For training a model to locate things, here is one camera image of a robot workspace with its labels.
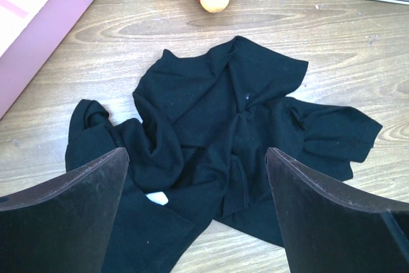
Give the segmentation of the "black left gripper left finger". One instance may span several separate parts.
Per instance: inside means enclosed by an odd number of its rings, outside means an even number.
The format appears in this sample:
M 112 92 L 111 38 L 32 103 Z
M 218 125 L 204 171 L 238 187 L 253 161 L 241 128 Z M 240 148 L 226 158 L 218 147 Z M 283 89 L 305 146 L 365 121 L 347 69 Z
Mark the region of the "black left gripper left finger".
M 128 161 L 116 148 L 1 197 L 1 272 L 100 272 Z

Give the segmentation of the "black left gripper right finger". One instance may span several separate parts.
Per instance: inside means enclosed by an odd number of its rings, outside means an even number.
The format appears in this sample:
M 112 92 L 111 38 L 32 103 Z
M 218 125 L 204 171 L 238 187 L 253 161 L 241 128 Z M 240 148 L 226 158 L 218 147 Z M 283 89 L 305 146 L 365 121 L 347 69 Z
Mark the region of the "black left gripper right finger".
M 277 148 L 266 168 L 291 272 L 408 272 L 408 204 L 303 165 Z

